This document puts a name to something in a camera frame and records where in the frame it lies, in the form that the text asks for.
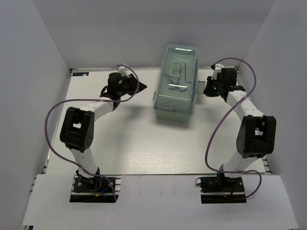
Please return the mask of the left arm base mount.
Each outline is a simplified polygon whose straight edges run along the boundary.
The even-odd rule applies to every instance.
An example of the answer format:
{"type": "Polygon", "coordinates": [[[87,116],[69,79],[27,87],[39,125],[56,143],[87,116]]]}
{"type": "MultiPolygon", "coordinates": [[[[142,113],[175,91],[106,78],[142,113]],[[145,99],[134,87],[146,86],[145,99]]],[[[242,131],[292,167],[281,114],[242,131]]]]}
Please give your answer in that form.
{"type": "Polygon", "coordinates": [[[78,172],[74,175],[71,203],[115,203],[120,193],[121,177],[87,178],[78,172]]]}

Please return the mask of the green plastic toolbox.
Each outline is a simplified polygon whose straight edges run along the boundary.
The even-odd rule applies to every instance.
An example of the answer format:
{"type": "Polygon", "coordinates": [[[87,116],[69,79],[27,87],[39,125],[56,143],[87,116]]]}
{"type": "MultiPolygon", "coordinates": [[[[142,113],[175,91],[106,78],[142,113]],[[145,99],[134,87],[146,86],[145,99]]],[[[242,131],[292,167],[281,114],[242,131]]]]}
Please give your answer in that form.
{"type": "Polygon", "coordinates": [[[194,112],[199,71],[199,48],[168,44],[154,92],[158,120],[186,123],[194,112]]]}

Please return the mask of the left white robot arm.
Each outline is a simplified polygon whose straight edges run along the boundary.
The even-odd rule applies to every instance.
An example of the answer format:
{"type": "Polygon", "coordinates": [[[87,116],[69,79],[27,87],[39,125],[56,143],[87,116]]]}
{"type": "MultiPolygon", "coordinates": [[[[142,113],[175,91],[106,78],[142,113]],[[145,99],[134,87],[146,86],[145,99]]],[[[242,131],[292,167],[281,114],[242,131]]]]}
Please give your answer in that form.
{"type": "Polygon", "coordinates": [[[93,102],[81,108],[69,107],[66,111],[60,132],[60,141],[71,151],[78,170],[76,174],[90,191],[97,191],[103,179],[99,177],[99,167],[94,162],[90,146],[94,140],[94,123],[103,115],[114,111],[122,96],[132,96],[147,88],[138,82],[133,74],[113,72],[109,74],[107,86],[100,93],[101,97],[111,102],[93,102]]]}

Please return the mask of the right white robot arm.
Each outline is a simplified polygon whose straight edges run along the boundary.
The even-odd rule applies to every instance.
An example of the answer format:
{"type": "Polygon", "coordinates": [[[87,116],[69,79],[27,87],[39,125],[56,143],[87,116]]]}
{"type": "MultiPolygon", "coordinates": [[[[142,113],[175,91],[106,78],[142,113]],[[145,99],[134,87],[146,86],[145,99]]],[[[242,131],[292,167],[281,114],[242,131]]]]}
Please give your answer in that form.
{"type": "Polygon", "coordinates": [[[236,151],[217,173],[217,187],[228,191],[253,162],[273,152],[276,119],[261,112],[253,104],[244,87],[237,84],[235,67],[224,67],[220,64],[213,66],[213,74],[207,78],[204,94],[208,97],[223,98],[241,121],[236,138],[236,151]]]}

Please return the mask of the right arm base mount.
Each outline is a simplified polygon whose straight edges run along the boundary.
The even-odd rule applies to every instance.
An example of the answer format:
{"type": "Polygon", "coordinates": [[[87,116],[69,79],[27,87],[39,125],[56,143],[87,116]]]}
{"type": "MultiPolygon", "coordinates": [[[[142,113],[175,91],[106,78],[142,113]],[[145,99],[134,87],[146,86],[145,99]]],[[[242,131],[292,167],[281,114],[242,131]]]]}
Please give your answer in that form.
{"type": "Polygon", "coordinates": [[[226,177],[218,172],[216,176],[203,176],[195,180],[201,190],[202,204],[246,203],[242,177],[226,177]]]}

